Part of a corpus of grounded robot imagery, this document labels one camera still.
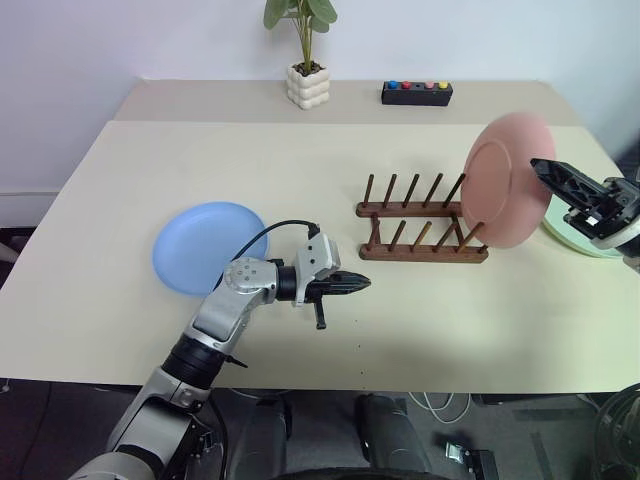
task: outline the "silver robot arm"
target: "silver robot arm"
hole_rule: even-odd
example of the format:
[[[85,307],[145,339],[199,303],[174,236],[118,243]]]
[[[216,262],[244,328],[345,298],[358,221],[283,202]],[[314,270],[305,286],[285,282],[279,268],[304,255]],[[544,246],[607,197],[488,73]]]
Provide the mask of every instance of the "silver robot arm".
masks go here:
[[[335,243],[321,232],[298,250],[292,267],[249,257],[231,262],[114,428],[107,453],[70,479],[163,480],[179,472],[196,447],[193,415],[209,397],[214,378],[225,362],[243,365],[231,352],[251,311],[277,299],[295,306],[313,302],[321,312],[322,294],[351,293],[370,284],[350,272],[334,278],[339,267]],[[323,327],[318,318],[318,328]]]

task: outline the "table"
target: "table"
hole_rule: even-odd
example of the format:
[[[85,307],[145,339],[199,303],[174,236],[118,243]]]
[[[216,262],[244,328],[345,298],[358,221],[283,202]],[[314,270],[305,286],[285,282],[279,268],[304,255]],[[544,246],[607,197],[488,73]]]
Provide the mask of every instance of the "table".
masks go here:
[[[325,331],[315,330],[311,305],[258,308],[234,354],[249,369],[226,367],[219,386],[549,393],[619,390],[640,375],[638,278],[622,261],[583,256],[540,229],[480,265],[359,259],[370,226],[354,208],[368,174],[378,179],[372,199],[391,173],[398,198],[420,173],[418,198],[443,172],[444,195],[482,123],[149,120],[132,113],[142,103],[132,95],[0,290],[0,375],[143,383],[199,304],[155,277],[155,236],[178,212],[214,200],[247,205],[266,224],[319,222],[343,268],[372,280],[326,299]],[[558,159],[594,178],[618,174],[559,110]],[[395,226],[383,223],[383,239]],[[420,226],[409,222],[405,241]],[[304,239],[302,228],[275,231],[270,256],[290,261]]]

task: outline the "blue plate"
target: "blue plate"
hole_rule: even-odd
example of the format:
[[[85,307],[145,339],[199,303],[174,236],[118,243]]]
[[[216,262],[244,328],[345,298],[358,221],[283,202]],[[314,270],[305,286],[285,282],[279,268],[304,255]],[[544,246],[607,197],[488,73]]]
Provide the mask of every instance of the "blue plate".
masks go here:
[[[153,246],[153,268],[169,288],[204,297],[238,250],[264,228],[254,212],[236,203],[195,206],[162,229]],[[263,259],[268,248],[265,235],[244,255]]]

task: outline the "floor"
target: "floor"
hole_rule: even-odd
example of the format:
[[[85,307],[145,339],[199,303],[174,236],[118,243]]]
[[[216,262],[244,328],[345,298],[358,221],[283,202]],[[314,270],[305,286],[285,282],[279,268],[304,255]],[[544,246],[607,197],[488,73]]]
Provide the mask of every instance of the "floor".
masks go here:
[[[102,453],[111,429],[133,398],[133,393],[80,384],[12,380],[9,387],[0,394],[0,471],[6,480],[67,478]],[[367,465],[352,420],[353,401],[360,393],[292,391],[284,395],[293,409],[289,471]],[[255,401],[226,389],[216,390],[215,397],[233,446]],[[464,408],[465,395],[457,397],[450,406],[452,415]],[[433,395],[433,405],[442,399]],[[452,480],[471,478],[462,466],[444,457],[443,442],[450,438],[492,450],[502,479],[587,478],[595,410],[574,395],[496,406],[472,403],[468,414],[454,425],[441,425],[410,400],[407,403],[434,473]]]

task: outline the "plate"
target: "plate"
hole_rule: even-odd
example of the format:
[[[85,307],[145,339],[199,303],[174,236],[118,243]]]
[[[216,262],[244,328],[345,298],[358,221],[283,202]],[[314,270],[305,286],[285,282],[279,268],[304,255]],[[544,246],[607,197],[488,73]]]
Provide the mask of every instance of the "plate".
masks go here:
[[[515,247],[542,221],[551,192],[538,180],[532,158],[555,160],[555,148],[544,120],[531,113],[498,118],[471,147],[460,191],[462,215],[470,229],[484,222],[476,235],[484,244]]]
[[[236,253],[264,228],[260,217],[242,205],[197,205],[173,218],[158,234],[153,267],[169,288],[204,297]],[[263,259],[268,247],[265,235],[245,255]]]
[[[563,220],[563,217],[569,213],[569,204],[556,197],[551,199],[551,204],[544,215],[542,225],[557,240],[566,246],[590,257],[598,258],[620,258],[622,255],[617,250],[611,248],[609,250],[600,250],[593,245],[591,241],[582,235],[579,231]]]

